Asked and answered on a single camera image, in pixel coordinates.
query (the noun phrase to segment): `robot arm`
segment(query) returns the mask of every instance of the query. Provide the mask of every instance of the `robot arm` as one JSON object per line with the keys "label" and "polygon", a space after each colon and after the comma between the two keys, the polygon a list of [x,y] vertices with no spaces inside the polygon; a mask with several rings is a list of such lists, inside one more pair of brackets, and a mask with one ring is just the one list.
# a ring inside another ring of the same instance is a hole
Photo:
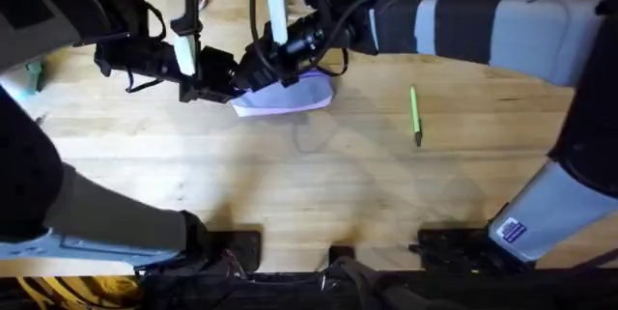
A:
{"label": "robot arm", "polygon": [[[561,240],[618,209],[618,174],[610,162],[618,153],[612,143],[618,132],[618,108],[612,103],[611,94],[617,84],[612,78],[618,72],[608,54],[615,53],[618,45],[616,5],[612,0],[305,0],[316,11],[288,28],[285,43],[275,41],[267,27],[262,38],[247,46],[239,63],[231,54],[207,46],[197,54],[199,21],[192,14],[192,21],[181,22],[188,24],[184,29],[178,22],[176,28],[172,23],[179,36],[193,36],[196,40],[192,74],[185,74],[188,71],[181,68],[178,51],[162,41],[164,34],[154,38],[148,34],[147,12],[156,10],[144,0],[78,1],[81,8],[67,5],[66,0],[30,0],[30,9],[25,12],[11,0],[3,0],[0,35],[16,45],[0,48],[0,71],[60,46],[96,42],[95,61],[105,75],[111,70],[126,70],[129,75],[140,73],[154,77],[155,82],[178,83],[181,101],[226,102],[246,90],[258,91],[277,81],[294,84],[298,74],[315,67],[329,48],[339,47],[368,54],[434,54],[519,70],[553,84],[577,87],[548,164],[486,229],[474,234],[419,232],[417,251],[426,267],[430,267],[429,261],[453,259],[453,251],[458,251],[456,254],[466,260],[467,269],[526,269]],[[309,64],[302,67],[300,63],[305,61]],[[70,172],[60,170],[59,160],[55,163],[58,173],[66,176]],[[101,194],[93,183],[84,185]],[[55,192],[51,195],[49,205],[56,196]],[[123,200],[110,202],[148,211]],[[46,217],[47,209],[41,210],[40,221]],[[173,226],[191,226],[181,213],[175,212],[174,217],[178,222]],[[57,235],[56,242],[61,243],[62,237],[73,234],[81,241],[99,243],[99,247],[106,243],[116,246],[112,253],[119,245],[131,244],[126,251],[146,246],[174,256],[182,255],[183,246],[189,250],[189,245],[196,245],[190,239],[177,241],[173,246],[148,245],[131,237],[111,241],[101,236],[102,232],[91,233],[68,230]],[[11,250],[16,245],[10,243],[0,246],[9,257],[22,251],[38,251],[26,249],[30,245],[22,250]],[[67,253],[62,249],[55,251],[56,256]],[[173,257],[166,261],[176,260]],[[161,263],[156,259],[151,262]]]}

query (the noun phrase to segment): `gray robot arm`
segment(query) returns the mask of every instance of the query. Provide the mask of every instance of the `gray robot arm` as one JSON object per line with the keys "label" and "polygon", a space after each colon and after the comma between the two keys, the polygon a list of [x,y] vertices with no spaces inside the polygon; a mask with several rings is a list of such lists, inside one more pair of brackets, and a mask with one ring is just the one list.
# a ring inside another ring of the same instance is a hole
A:
{"label": "gray robot arm", "polygon": [[419,232],[412,249],[427,268],[525,270],[618,210],[615,9],[616,0],[378,0],[361,11],[370,30],[358,51],[438,55],[576,88],[548,163],[485,230]]}

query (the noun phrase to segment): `black mount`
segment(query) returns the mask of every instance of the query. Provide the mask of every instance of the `black mount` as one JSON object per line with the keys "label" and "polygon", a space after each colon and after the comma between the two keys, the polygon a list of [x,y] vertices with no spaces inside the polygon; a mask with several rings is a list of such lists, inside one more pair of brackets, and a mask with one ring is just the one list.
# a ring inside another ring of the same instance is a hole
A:
{"label": "black mount", "polygon": [[509,275],[529,271],[527,264],[490,239],[487,229],[421,229],[410,252],[428,272]]}
{"label": "black mount", "polygon": [[259,231],[210,232],[193,213],[182,211],[186,249],[175,259],[135,268],[145,275],[244,275],[255,272],[262,260]]}

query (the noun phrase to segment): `yellow object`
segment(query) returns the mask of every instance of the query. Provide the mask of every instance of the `yellow object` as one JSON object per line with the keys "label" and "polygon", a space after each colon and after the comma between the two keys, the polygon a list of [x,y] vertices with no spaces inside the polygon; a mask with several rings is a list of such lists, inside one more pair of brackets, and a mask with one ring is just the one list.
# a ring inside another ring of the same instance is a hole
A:
{"label": "yellow object", "polygon": [[132,277],[36,277],[17,278],[19,285],[42,310],[130,310],[141,293]]}

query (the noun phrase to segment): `wooden table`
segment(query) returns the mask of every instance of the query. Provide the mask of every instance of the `wooden table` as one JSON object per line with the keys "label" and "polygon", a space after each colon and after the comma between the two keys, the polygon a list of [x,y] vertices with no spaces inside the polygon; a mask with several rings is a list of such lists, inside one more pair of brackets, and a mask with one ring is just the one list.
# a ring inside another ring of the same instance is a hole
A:
{"label": "wooden table", "polygon": [[[162,11],[165,0],[148,0]],[[259,21],[267,17],[259,1]],[[203,43],[240,58],[248,0],[211,0]],[[189,210],[212,229],[258,225],[260,271],[311,271],[334,241],[373,268],[418,268],[407,244],[422,225],[482,225],[545,161],[572,91],[507,70],[418,55],[351,55],[326,109],[241,119],[228,105],[178,102],[161,84],[128,95],[104,78],[90,47],[49,59],[52,81],[26,102],[65,161],[153,206]],[[326,62],[339,63],[338,53]],[[423,147],[414,145],[409,86]],[[562,243],[542,267],[567,267],[615,246],[614,215]],[[131,272],[120,263],[11,261],[0,275]]]}

